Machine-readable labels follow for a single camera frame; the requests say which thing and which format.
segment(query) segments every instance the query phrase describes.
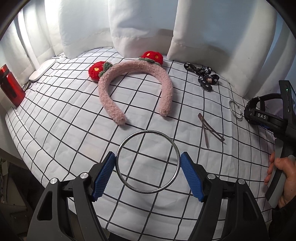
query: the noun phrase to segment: white tablecloth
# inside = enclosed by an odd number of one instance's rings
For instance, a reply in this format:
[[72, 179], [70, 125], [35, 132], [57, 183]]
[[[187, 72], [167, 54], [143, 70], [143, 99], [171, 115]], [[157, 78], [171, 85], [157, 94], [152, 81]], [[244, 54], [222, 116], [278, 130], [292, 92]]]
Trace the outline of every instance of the white tablecloth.
[[[109, 87], [111, 98], [126, 113], [128, 124], [120, 127], [107, 115], [98, 97], [97, 83], [88, 68], [98, 61], [113, 64], [125, 59], [114, 48], [100, 48], [75, 59], [61, 54], [54, 66], [32, 84], [18, 108], [11, 108], [6, 122], [15, 145], [34, 176], [46, 186], [53, 177], [74, 179], [116, 150], [130, 134], [159, 130], [175, 141], [180, 153], [187, 151], [194, 162], [222, 180], [243, 178], [252, 190], [265, 221], [271, 219], [264, 198], [263, 180], [268, 154], [273, 151], [269, 131], [237, 121], [229, 100], [242, 111], [247, 100], [237, 95], [220, 78], [212, 92], [205, 92], [198, 77], [187, 73], [182, 63], [164, 57], [163, 68], [174, 86], [169, 117], [157, 113], [161, 85], [152, 76], [133, 73], [119, 76]], [[209, 149], [201, 136], [205, 120], [224, 138], [222, 144], [206, 131]], [[170, 143], [152, 134], [138, 136], [126, 144], [120, 155], [120, 170], [128, 182], [140, 189], [155, 189], [172, 177], [176, 155]], [[70, 209], [75, 211], [72, 200]], [[214, 239], [221, 236], [227, 200], [223, 200]], [[94, 203], [102, 227], [130, 240], [187, 240], [202, 203], [193, 197], [182, 170], [174, 183], [157, 194], [139, 194], [124, 187], [116, 172], [104, 195]]]

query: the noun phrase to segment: device handle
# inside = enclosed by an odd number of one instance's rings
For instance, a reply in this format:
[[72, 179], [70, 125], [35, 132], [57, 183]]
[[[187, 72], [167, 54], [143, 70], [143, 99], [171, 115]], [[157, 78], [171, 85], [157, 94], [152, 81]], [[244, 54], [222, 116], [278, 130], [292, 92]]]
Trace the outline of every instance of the device handle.
[[[294, 149], [291, 146], [284, 143], [282, 140], [277, 138], [275, 139], [274, 159], [278, 157], [288, 157], [289, 159], [291, 159], [291, 161], [295, 162]], [[265, 193], [265, 197], [272, 208], [276, 208], [276, 206], [278, 205], [279, 199], [283, 194], [286, 178], [286, 174], [283, 171], [277, 169], [274, 165], [271, 173], [271, 178], [268, 183], [268, 190]]]

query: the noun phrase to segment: pink fuzzy headband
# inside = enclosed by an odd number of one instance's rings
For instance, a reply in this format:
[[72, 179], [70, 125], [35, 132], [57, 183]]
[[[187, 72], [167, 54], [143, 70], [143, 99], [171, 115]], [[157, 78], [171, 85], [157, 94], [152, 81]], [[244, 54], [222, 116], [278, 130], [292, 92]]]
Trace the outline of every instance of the pink fuzzy headband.
[[89, 76], [94, 81], [99, 81], [99, 97], [103, 107], [118, 125], [125, 124], [127, 119], [125, 114], [111, 100], [107, 90], [113, 79], [127, 72], [144, 72], [157, 78], [162, 88], [158, 111], [161, 116], [167, 116], [169, 114], [173, 98], [173, 86], [168, 73], [161, 68], [162, 62], [163, 57], [160, 53], [148, 51], [139, 60], [122, 62], [115, 65], [101, 61], [89, 68]]

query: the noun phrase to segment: blue gripper pad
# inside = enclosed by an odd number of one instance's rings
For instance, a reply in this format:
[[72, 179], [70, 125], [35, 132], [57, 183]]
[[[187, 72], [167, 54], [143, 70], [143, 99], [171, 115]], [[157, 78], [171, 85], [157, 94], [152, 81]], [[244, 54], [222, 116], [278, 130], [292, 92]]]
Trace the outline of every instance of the blue gripper pad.
[[109, 158], [103, 165], [99, 175], [94, 181], [94, 190], [92, 197], [94, 200], [98, 200], [99, 197], [103, 196], [104, 190], [107, 186], [109, 178], [115, 166], [115, 154], [112, 152]]
[[181, 154], [181, 168], [186, 177], [188, 185], [192, 191], [193, 196], [197, 197], [200, 202], [204, 199], [204, 194], [202, 192], [202, 181], [198, 177], [196, 171], [194, 170], [193, 161], [190, 159], [189, 155], [185, 152]]

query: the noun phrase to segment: red lighter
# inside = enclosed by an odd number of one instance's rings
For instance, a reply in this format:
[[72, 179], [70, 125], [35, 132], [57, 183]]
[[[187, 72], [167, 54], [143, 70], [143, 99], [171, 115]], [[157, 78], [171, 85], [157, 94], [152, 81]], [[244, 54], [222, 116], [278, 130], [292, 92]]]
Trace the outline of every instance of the red lighter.
[[0, 87], [16, 107], [18, 107], [25, 98], [26, 93], [9, 71], [6, 64], [0, 69]]

